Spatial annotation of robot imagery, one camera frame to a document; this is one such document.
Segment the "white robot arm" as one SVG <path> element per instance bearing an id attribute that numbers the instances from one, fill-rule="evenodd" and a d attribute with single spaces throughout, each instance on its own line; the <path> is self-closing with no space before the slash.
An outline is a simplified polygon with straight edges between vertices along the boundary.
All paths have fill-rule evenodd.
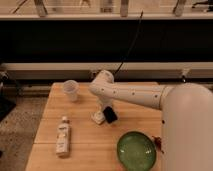
<path id="1" fill-rule="evenodd" d="M 89 90 L 104 106 L 116 99 L 162 112 L 162 171 L 213 171 L 213 92 L 205 86 L 117 84 L 103 70 Z"/>

